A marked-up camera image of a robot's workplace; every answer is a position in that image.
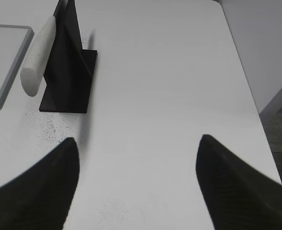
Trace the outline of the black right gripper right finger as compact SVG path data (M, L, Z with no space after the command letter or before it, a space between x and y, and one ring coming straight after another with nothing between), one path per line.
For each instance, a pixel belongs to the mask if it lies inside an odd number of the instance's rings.
M208 134L199 143L196 176L216 230L282 230L282 185Z

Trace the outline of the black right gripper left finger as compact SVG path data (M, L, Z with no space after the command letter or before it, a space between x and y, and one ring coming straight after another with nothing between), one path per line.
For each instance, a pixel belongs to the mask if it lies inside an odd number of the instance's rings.
M74 138L66 138L0 187L0 230L61 230L80 174Z

